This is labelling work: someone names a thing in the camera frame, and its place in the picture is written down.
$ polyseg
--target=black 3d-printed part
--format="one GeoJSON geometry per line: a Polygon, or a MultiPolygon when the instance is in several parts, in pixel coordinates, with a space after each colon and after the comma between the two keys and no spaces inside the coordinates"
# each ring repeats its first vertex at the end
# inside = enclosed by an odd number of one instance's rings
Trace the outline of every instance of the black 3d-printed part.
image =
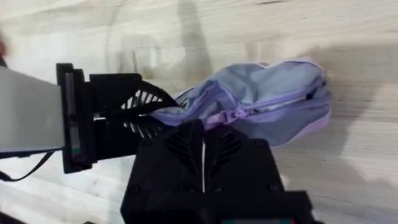
{"type": "Polygon", "coordinates": [[[64,172],[90,169],[102,159],[133,155],[139,142],[167,126],[148,116],[154,110],[178,106],[164,90],[139,74],[90,75],[70,63],[57,64],[61,86],[65,147],[64,172]]]}
{"type": "Polygon", "coordinates": [[[311,211],[306,192],[284,190],[267,141],[229,126],[205,132],[199,120],[142,142],[121,207],[126,223],[140,224],[251,218],[315,224],[311,211]]]}

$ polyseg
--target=fabric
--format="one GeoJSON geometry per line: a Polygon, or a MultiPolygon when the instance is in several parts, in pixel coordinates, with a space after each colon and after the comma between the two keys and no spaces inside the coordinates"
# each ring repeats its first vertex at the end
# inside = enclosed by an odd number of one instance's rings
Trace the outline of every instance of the fabric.
{"type": "Polygon", "coordinates": [[[324,70],[309,58],[275,65],[228,66],[177,97],[180,107],[152,116],[177,126],[201,119],[206,129],[229,124],[250,138],[282,146],[324,127],[330,117],[330,92],[324,70]]]}

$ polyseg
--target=lavender pouch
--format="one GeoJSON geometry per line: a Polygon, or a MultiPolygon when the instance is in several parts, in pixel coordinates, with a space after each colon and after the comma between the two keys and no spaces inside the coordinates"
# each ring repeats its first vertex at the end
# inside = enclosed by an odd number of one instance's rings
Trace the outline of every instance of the lavender pouch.
{"type": "Polygon", "coordinates": [[[325,85],[324,70],[309,58],[234,64],[177,96],[180,107],[151,116],[171,126],[193,119],[201,119],[205,129],[228,124],[283,146],[327,125],[331,96],[325,85]]]}

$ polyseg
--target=zipper pull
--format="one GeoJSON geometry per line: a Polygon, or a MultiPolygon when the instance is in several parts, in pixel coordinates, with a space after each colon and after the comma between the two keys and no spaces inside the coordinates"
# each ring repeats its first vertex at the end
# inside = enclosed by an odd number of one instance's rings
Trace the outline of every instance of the zipper pull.
{"type": "Polygon", "coordinates": [[[215,128],[219,124],[230,124],[237,119],[244,119],[248,114],[244,109],[238,108],[236,110],[221,111],[214,114],[205,120],[205,130],[215,128]]]}

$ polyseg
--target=wooden surface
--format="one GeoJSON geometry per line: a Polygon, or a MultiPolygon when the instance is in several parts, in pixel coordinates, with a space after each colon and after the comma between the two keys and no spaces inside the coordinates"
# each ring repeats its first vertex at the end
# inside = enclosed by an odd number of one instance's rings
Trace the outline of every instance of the wooden surface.
{"type": "MultiPolygon", "coordinates": [[[[398,1],[2,0],[10,67],[55,81],[141,72],[174,93],[235,62],[312,55],[333,92],[330,125],[274,150],[289,189],[327,223],[398,223],[398,1]]],[[[15,177],[38,161],[11,159],[15,177]]],[[[63,175],[57,154],[29,179],[0,184],[0,210],[29,223],[121,223],[134,158],[63,175]]]]}

